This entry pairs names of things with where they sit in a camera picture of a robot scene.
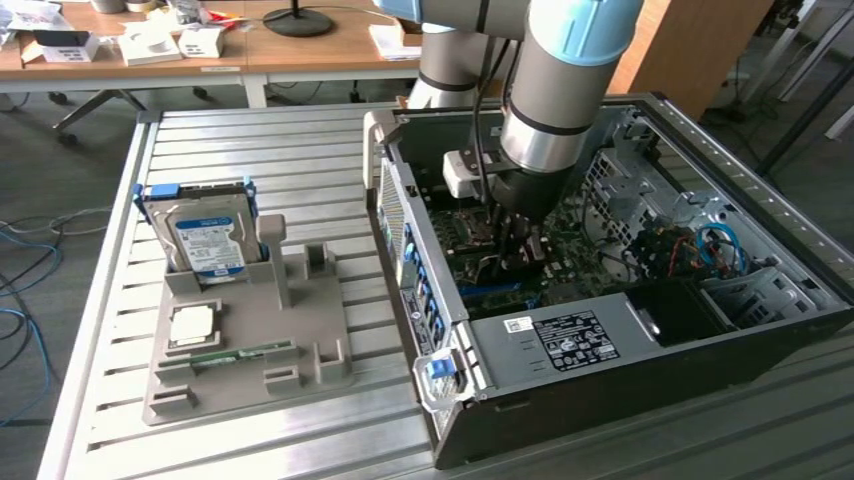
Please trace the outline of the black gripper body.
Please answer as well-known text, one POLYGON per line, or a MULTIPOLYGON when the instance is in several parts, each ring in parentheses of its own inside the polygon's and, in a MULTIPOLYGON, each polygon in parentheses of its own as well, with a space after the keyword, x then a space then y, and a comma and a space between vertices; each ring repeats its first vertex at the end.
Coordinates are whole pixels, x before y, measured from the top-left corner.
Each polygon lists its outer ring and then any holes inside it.
POLYGON ((543 221, 563 198, 573 168, 537 173, 521 168, 496 174, 492 199, 511 213, 543 221))

